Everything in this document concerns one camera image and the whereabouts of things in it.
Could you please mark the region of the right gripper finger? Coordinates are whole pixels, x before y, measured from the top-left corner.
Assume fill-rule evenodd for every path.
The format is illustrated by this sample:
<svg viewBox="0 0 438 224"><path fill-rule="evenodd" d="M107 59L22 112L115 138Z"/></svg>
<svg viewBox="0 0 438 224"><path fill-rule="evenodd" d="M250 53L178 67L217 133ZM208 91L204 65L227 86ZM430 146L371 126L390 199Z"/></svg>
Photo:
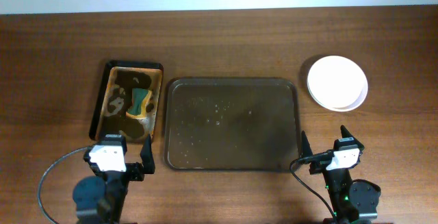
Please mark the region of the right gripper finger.
<svg viewBox="0 0 438 224"><path fill-rule="evenodd" d="M302 143L302 151L301 151L301 158L308 158L313 155L313 152L311 150L311 146L309 144L309 140L307 138L307 135L304 130L301 131L301 143Z"/></svg>
<svg viewBox="0 0 438 224"><path fill-rule="evenodd" d="M353 138L353 135L347 130L344 125L340 126L342 138Z"/></svg>

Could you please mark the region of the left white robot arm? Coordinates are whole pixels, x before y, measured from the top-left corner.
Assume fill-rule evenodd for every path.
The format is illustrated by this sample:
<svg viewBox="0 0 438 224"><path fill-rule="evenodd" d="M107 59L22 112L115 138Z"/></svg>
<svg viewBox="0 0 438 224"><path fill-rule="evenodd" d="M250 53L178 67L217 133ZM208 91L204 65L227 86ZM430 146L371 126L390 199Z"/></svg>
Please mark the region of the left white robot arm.
<svg viewBox="0 0 438 224"><path fill-rule="evenodd" d="M107 134L90 148L83 159L94 173L79 181L73 190L78 223L120 223L130 182L142 182L155 172L147 135L140 152L141 162L126 163L126 138Z"/></svg>

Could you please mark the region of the white plate ketchup streaks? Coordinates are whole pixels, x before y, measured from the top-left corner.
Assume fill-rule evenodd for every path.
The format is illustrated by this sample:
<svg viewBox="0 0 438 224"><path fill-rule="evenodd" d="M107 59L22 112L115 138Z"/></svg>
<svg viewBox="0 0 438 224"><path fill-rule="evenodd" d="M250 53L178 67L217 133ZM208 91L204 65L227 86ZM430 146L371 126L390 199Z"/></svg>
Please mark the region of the white plate ketchup streaks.
<svg viewBox="0 0 438 224"><path fill-rule="evenodd" d="M316 60L307 73L306 83L315 102L335 112L358 108L368 95L368 80L362 68L339 55Z"/></svg>

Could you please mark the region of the green yellow sponge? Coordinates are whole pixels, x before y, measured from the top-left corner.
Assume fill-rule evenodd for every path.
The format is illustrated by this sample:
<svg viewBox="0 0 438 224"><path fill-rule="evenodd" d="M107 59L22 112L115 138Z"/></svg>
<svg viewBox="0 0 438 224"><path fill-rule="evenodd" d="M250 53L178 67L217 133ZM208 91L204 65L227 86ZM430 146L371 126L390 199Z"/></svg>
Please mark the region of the green yellow sponge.
<svg viewBox="0 0 438 224"><path fill-rule="evenodd" d="M143 119L146 117L146 107L151 100L151 90L134 88L132 90L132 105L126 111L126 115L132 119Z"/></svg>

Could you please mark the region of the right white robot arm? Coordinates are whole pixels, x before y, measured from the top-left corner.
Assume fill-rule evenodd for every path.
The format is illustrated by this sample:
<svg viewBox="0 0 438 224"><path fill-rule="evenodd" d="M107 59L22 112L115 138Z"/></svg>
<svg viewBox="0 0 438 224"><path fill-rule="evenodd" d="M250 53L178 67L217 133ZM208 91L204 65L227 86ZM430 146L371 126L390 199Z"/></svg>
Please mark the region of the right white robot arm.
<svg viewBox="0 0 438 224"><path fill-rule="evenodd" d="M342 137L335 140L332 149L316 154L311 150L306 133L302 132L302 154L290 165L308 164L311 175L323 175L330 201L302 183L328 208L331 216L325 218L323 224L371 223L378 216L381 188L367 180L351 178L350 170L360 163L365 147L344 125L340 131Z"/></svg>

